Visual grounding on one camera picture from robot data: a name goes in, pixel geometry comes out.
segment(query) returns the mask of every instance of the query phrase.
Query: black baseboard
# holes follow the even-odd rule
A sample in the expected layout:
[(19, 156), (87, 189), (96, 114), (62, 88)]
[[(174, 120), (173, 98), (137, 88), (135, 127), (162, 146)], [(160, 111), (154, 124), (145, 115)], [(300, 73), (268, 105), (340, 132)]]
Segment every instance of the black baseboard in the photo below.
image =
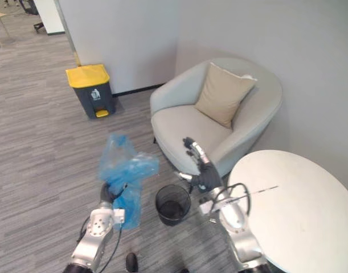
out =
[(65, 34), (65, 31), (54, 32), (54, 33), (48, 33), (47, 36), (59, 35), (59, 34)]
[(128, 95), (128, 94), (134, 94), (134, 93), (138, 93), (138, 92), (142, 92), (142, 91), (146, 91), (146, 90), (156, 89), (162, 85), (164, 85), (164, 84), (157, 84), (157, 85), (147, 86), (147, 87), (143, 87), (143, 88), (138, 88), (138, 89), (131, 90), (131, 91), (124, 91), (121, 93), (112, 94), (112, 96), (114, 98), (114, 97), (120, 97), (120, 96), (124, 96), (124, 95)]

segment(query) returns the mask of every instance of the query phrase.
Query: round white table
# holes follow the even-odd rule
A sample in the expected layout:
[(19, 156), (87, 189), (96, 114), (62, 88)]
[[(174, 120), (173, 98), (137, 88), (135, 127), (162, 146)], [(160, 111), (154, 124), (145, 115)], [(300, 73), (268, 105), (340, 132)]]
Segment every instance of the round white table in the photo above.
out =
[[(252, 193), (249, 225), (272, 264), (290, 273), (348, 272), (348, 191), (334, 176), (301, 156), (264, 150), (237, 162), (228, 185), (238, 182)], [(243, 195), (239, 188), (232, 196)]]

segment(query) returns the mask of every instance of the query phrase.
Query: beige cushion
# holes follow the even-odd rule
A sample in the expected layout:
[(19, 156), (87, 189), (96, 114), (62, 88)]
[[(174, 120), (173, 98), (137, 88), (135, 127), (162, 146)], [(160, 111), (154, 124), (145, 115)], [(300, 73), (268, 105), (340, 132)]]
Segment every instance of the beige cushion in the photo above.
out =
[(255, 85), (256, 79), (250, 75), (237, 76), (210, 63), (202, 92), (195, 108), (231, 128), (231, 121), (241, 100)]

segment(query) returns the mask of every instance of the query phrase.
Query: yellow foot pedal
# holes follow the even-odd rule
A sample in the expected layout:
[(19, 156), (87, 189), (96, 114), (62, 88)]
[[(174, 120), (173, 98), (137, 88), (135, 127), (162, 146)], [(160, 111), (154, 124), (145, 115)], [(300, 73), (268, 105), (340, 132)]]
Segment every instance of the yellow foot pedal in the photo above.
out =
[(99, 110), (98, 112), (95, 113), (97, 118), (102, 118), (105, 117), (106, 115), (109, 115), (107, 110)]

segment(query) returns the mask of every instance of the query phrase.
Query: black mesh wastebasket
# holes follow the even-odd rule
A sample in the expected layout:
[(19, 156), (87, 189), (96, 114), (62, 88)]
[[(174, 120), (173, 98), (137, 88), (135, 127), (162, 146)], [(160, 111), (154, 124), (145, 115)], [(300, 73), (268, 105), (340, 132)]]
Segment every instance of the black mesh wastebasket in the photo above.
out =
[(115, 112), (109, 75), (102, 64), (68, 69), (66, 74), (89, 118), (101, 118)]
[(180, 223), (191, 205), (187, 191), (176, 185), (167, 185), (160, 189), (155, 203), (161, 221), (168, 226)]

